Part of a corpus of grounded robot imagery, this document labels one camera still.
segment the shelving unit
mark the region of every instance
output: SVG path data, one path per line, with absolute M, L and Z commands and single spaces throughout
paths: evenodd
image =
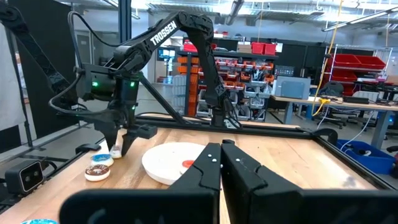
M 197 110 L 196 111 L 197 113 L 195 114 L 195 116 L 208 117 L 211 111 L 205 111 L 205 110 L 199 111 L 200 108 L 203 109 L 207 107 L 206 102 L 203 99 L 204 90 L 206 89 L 203 72 L 199 70 L 199 72 L 196 73 L 196 69 L 192 70 L 191 62 L 192 61 L 196 62 L 198 54 L 196 52 L 184 52 L 184 51 L 179 51 L 177 52 L 177 54 L 179 54 L 182 57 L 186 57 L 186 59 L 183 60 L 184 62 L 186 61 L 186 63 L 184 63 L 183 66 L 186 66 L 187 69 L 184 68 L 183 70 L 186 71 L 186 73 L 184 73 L 184 75 L 186 76 L 185 93 L 189 97 L 185 98 L 185 109 L 184 109 L 185 114 L 191 115 L 193 107 L 193 97 L 195 97 L 193 94 L 196 93 L 197 98 L 195 99 L 194 108 Z M 261 64 L 261 68 L 272 71 L 273 65 L 267 67 L 267 63 L 269 64 L 269 62 L 277 59 L 278 56 L 245 54 L 238 52 L 220 52 L 220 51 L 214 51 L 213 54 L 218 60 L 218 66 L 220 68 L 219 74 L 224 80 L 224 87 L 229 89 L 231 93 L 231 99 L 233 101 L 234 107 L 236 108 L 237 114 L 239 114 L 239 111 L 245 111 L 244 113 L 242 112 L 241 115 L 238 115 L 239 120 L 248 120 L 251 118 L 253 119 L 253 116 L 255 116 L 256 119 L 264 121 L 265 120 L 264 108 L 266 108 L 267 99 L 271 95 L 271 87 L 266 86 L 268 85 L 268 83 L 265 81 L 265 79 L 264 82 L 257 82 L 253 81 L 252 78 L 248 76 L 246 77 L 245 80 L 242 80 L 241 73 L 244 72 L 245 70 L 249 71 L 252 68 L 254 68 L 256 66 L 256 64 L 254 63 L 256 60 L 262 60 L 264 62 Z M 240 61 L 239 63 L 237 62 L 236 59 L 233 60 L 234 62 L 231 62 L 231 60 L 220 61 L 219 60 L 220 58 L 242 58 L 242 61 Z M 251 98 L 255 98 L 255 100 L 250 100 L 250 98 L 248 98 L 247 103 L 245 105 L 238 105 L 237 93 L 239 91 L 244 91 L 246 86 L 249 86 L 250 88 L 254 88 L 256 90 L 256 94 L 251 95 Z
M 326 70 L 325 70 L 325 75 L 326 77 L 328 76 L 328 81 L 335 81 L 335 82 L 340 82 L 345 86 L 345 92 L 343 93 L 344 95 L 352 95 L 354 92 L 354 87 L 355 84 L 354 82 L 357 80 L 354 72 L 361 72 L 361 73 L 376 73 L 378 74 L 379 77 L 386 77 L 386 70 L 388 67 L 389 59 L 392 53 L 392 48 L 369 48 L 369 47 L 363 47 L 363 46 L 357 46 L 357 45 L 340 45 L 336 44 L 333 46 L 334 51 L 333 51 L 333 57 L 329 59 L 328 61 L 331 60 L 331 63 L 328 62 L 328 65 L 326 65 Z M 329 47 L 326 47 L 325 49 L 325 54 L 329 51 Z M 350 50 L 368 50 L 368 51 L 373 51 L 373 57 L 378 57 L 381 59 L 386 66 L 383 69 L 374 69 L 374 68 L 366 68 L 366 67 L 360 67 L 357 65 L 354 65 L 352 67 L 349 66 L 339 66 L 336 65 L 336 55 L 338 49 L 350 49 Z M 336 78 L 336 80 L 333 79 L 333 74 L 339 71 L 341 73 L 345 73 L 343 75 L 343 79 L 341 78 Z
M 182 56 L 198 56 L 196 52 L 177 52 L 178 55 Z M 213 51 L 214 57 L 229 57 L 229 58 L 250 58 L 250 59 L 263 59 L 263 60 L 275 60 L 278 59 L 276 55 L 258 55 L 258 54 L 247 54 L 239 52 L 223 52 L 223 51 Z

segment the workbench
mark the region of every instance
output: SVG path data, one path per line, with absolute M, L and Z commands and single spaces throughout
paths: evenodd
M 267 123 L 250 124 L 296 127 Z M 121 136 L 125 132 L 124 129 L 119 131 L 117 144 L 121 143 Z M 167 189 L 168 186 L 151 179 L 141 165 L 141 158 L 146 150 L 167 142 L 193 142 L 205 146 L 209 142 L 222 142 L 223 139 L 234 140 L 238 147 L 260 163 L 304 189 L 375 189 L 375 186 L 313 140 L 159 128 L 157 135 L 152 139 L 136 139 L 126 156 L 115 160 L 107 179 L 89 182 L 84 177 L 84 170 L 89 166 L 91 156 L 108 152 L 105 141 L 102 141 L 100 152 L 83 154 L 34 193 L 6 210 L 0 215 L 0 223 L 21 223 L 35 218 L 58 220 L 63 201 L 84 189 Z M 229 223 L 223 191 L 220 217 L 221 223 Z
M 288 102 L 285 108 L 285 116 L 284 116 L 284 124 L 292 123 L 292 115 L 293 115 L 293 104 L 298 105 L 312 105 L 313 98 L 308 100 L 300 100 L 294 98 L 285 98 L 280 96 L 271 96 L 273 99 L 277 101 L 285 101 Z M 320 102 L 317 100 L 315 105 L 320 105 Z M 398 111 L 398 106 L 390 105 L 377 105 L 374 103 L 370 104 L 359 104 L 359 103 L 345 103 L 342 98 L 338 98 L 337 102 L 331 101 L 327 105 L 323 106 L 332 106 L 334 108 L 346 108 L 346 109 L 359 109 L 366 111 L 377 111 L 379 112 L 379 120 L 377 122 L 376 128 L 374 130 L 374 134 L 372 137 L 371 145 L 376 147 L 377 149 L 381 148 L 381 145 L 384 140 L 384 136 L 386 135 L 387 128 L 389 125 L 389 118 L 394 111 Z

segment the desk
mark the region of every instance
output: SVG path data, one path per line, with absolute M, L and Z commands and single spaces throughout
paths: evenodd
M 300 99 L 293 99 L 293 98 L 284 98 L 280 96 L 271 96 L 273 99 L 277 101 L 286 101 L 288 102 L 286 105 L 285 116 L 284 116 L 284 123 L 291 124 L 292 122 L 292 114 L 293 114 L 293 103 L 300 104 L 300 105 L 312 105 L 313 98 L 310 100 L 300 100 Z M 328 105 L 335 107 L 335 108 L 360 108 L 361 110 L 375 110 L 379 112 L 380 115 L 380 122 L 377 122 L 376 128 L 374 130 L 374 134 L 372 137 L 371 145 L 380 149 L 383 143 L 384 135 L 386 134 L 389 118 L 393 111 L 398 111 L 398 106 L 383 106 L 383 105 L 376 105 L 370 103 L 366 104 L 358 104 L 358 103 L 345 103 L 341 98 L 338 100 L 339 103 L 334 101 L 330 102 Z
M 125 132 L 119 131 L 118 142 Z M 141 157 L 146 150 L 166 142 L 206 145 L 208 142 L 221 142 L 222 139 L 234 140 L 238 147 L 260 163 L 304 189 L 375 189 L 312 140 L 159 128 L 152 139 L 136 139 L 126 156 L 115 160 L 111 166 L 111 175 L 106 180 L 89 182 L 85 179 L 84 169 L 90 164 L 90 157 L 94 154 L 88 152 L 0 215 L 0 223 L 21 223 L 34 218 L 58 220 L 58 211 L 63 201 L 84 189 L 166 189 L 166 185 L 152 180 L 141 165 Z M 101 143 L 101 147 L 102 150 L 108 150 L 105 142 Z M 222 224 L 229 223 L 222 191 L 220 217 Z

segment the paper plate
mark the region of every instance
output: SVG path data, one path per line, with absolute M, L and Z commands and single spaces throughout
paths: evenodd
M 190 142 L 171 142 L 149 149 L 142 157 L 142 165 L 154 180 L 172 185 L 181 177 L 182 162 L 195 160 L 205 146 Z

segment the floor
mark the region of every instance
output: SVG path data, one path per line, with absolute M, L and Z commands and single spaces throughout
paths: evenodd
M 154 85 L 155 89 L 170 103 L 172 99 L 172 85 Z M 89 101 L 82 102 L 85 104 L 90 110 L 98 111 L 102 110 L 106 107 L 105 102 L 101 101 Z M 138 106 L 136 109 L 136 114 L 144 113 L 144 112 L 161 112 L 166 113 L 163 107 L 154 99 L 154 97 L 143 87 L 140 86 L 139 94 L 138 94 Z M 277 118 L 283 120 L 284 113 L 283 112 L 272 112 Z M 266 122 L 267 123 L 275 123 L 278 124 L 279 121 L 274 118 L 270 113 L 266 114 Z M 303 128 L 316 129 L 317 124 L 316 121 L 301 119 L 298 116 L 294 116 L 292 118 L 292 124 L 299 125 Z M 34 127 L 31 125 L 32 133 L 34 133 Z M 355 135 L 357 135 L 361 130 L 360 124 L 347 124 L 347 126 L 343 127 L 343 129 L 338 129 L 334 124 L 323 124 L 322 128 L 333 128 L 337 130 L 339 137 L 341 139 L 351 139 Z M 371 142 L 372 135 L 374 132 L 374 128 L 369 128 L 366 132 L 363 132 L 356 140 Z M 58 138 L 55 141 L 52 141 L 48 144 L 41 146 L 40 150 L 33 150 L 28 152 L 26 155 L 29 156 L 42 156 L 42 157 L 58 157 L 69 159 L 75 155 L 75 148 L 81 144 L 85 143 L 94 143 L 102 138 L 100 132 L 95 131 L 92 124 L 86 125 L 82 128 L 78 126 L 72 126 L 68 130 L 62 130 L 59 133 L 54 133 L 52 136 L 48 136 L 47 138 L 39 139 L 35 141 L 35 145 L 41 145 L 46 143 L 47 140 L 53 138 L 56 135 L 64 133 L 64 136 Z M 389 146 L 398 146 L 398 136 L 397 137 L 389 137 L 387 141 L 383 142 L 382 150 L 385 150 L 386 147 Z M 28 147 L 22 146 L 18 149 L 13 149 L 11 151 L 6 152 L 5 154 L 0 154 L 0 178 L 4 178 L 5 171 L 18 164 L 21 161 L 25 161 L 27 159 L 17 158 L 12 161 L 7 162 L 7 158 L 15 157 L 22 151 L 27 150 Z M 45 173 L 50 172 L 51 168 L 48 168 Z

